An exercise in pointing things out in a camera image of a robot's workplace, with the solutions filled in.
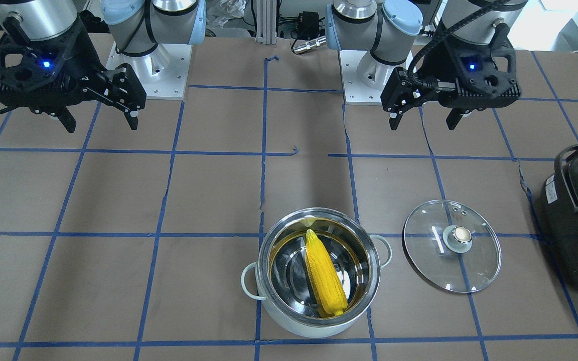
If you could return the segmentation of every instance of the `pot handle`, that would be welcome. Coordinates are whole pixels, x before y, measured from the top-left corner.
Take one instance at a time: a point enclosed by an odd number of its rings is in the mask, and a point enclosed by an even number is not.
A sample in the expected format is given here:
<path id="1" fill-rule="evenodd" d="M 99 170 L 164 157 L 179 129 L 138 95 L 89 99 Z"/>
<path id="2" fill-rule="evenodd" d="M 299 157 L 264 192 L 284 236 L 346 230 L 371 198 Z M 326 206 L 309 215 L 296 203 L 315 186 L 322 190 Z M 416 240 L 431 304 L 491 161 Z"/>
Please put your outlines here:
<path id="1" fill-rule="evenodd" d="M 389 244 L 389 242 L 383 236 L 369 235 L 369 237 L 372 240 L 379 240 L 379 241 L 383 242 L 383 244 L 385 244 L 385 247 L 387 247 L 387 261 L 385 261 L 385 263 L 380 265 L 380 268 L 382 269 L 392 261 L 392 246 Z"/>
<path id="2" fill-rule="evenodd" d="M 258 301 L 264 301 L 266 300 L 265 296 L 259 296 L 259 295 L 254 295 L 251 292 L 248 292 L 247 290 L 247 285 L 245 285 L 245 276 L 247 276 L 247 272 L 250 269 L 255 269 L 255 267 L 257 266 L 257 262 L 251 263 L 250 265 L 248 265 L 247 267 L 245 267 L 244 270 L 242 270 L 242 275 L 240 276 L 240 285 L 242 286 L 242 290 L 247 293 L 247 295 L 249 297 L 251 297 L 252 299 L 257 299 Z"/>

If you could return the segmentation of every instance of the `light blue joint cap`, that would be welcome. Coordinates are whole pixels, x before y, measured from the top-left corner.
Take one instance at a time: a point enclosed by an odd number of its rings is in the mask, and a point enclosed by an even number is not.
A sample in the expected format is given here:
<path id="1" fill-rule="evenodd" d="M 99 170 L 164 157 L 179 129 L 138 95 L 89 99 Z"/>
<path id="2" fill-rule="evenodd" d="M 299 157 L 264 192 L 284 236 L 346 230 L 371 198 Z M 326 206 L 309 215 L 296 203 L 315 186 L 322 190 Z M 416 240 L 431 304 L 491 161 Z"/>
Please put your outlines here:
<path id="1" fill-rule="evenodd" d="M 327 20 L 325 27 L 325 35 L 327 36 L 327 47 L 332 50 L 342 50 L 340 42 L 338 41 L 338 34 L 336 34 L 336 23 L 333 21 L 333 12 L 331 12 L 331 4 L 327 5 Z"/>
<path id="2" fill-rule="evenodd" d="M 405 34 L 415 36 L 420 32 L 422 13 L 408 0 L 385 0 L 383 3 L 385 18 Z"/>
<path id="3" fill-rule="evenodd" d="M 108 25 L 117 25 L 133 16 L 145 0 L 101 0 L 101 13 Z"/>
<path id="4" fill-rule="evenodd" d="M 195 13 L 195 23 L 191 30 L 189 44 L 201 44 L 204 41 L 204 34 L 207 27 L 207 4 L 205 0 L 198 0 L 198 10 Z"/>

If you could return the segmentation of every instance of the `sticker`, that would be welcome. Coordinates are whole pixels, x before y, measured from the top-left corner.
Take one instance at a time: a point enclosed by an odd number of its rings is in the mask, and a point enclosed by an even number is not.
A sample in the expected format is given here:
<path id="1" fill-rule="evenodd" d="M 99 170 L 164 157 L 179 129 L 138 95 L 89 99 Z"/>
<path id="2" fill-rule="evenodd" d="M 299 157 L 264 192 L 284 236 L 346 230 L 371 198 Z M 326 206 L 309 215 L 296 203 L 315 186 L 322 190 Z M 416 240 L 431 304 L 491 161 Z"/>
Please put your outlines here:
<path id="1" fill-rule="evenodd" d="M 554 174 L 550 178 L 548 178 L 548 181 L 546 182 L 545 196 L 546 198 L 548 198 L 548 204 L 553 203 L 554 201 L 559 199 L 559 197 L 557 197 L 557 191 L 554 187 Z"/>

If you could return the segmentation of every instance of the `yellow corn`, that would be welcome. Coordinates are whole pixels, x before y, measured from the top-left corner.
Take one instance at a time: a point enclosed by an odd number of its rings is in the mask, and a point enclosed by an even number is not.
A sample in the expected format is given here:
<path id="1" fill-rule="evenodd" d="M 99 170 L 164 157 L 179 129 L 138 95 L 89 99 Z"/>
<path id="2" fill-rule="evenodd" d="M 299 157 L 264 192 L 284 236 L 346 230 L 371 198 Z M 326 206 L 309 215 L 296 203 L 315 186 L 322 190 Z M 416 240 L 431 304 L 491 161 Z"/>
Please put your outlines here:
<path id="1" fill-rule="evenodd" d="M 318 304 L 330 315 L 341 315 L 347 297 L 336 274 L 329 252 L 311 229 L 307 229 L 307 275 Z"/>

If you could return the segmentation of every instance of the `metal pot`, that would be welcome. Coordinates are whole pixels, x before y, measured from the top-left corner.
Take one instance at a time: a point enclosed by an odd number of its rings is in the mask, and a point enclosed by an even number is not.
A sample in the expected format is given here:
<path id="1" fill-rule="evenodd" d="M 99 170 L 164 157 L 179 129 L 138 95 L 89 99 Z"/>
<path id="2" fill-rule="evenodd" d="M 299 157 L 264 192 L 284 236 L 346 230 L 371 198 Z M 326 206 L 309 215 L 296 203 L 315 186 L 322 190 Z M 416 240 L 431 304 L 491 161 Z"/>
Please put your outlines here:
<path id="1" fill-rule="evenodd" d="M 305 266 L 305 231 L 311 228 L 330 252 L 349 306 L 330 316 L 316 302 Z M 372 240 L 385 244 L 387 261 L 379 265 Z M 371 304 L 380 269 L 392 260 L 387 240 L 367 232 L 349 217 L 327 208 L 307 208 L 287 215 L 267 233 L 257 262 L 242 271 L 242 290 L 262 301 L 264 309 L 280 326 L 305 337 L 328 337 L 350 327 Z M 245 275 L 255 269 L 258 295 L 245 286 Z"/>

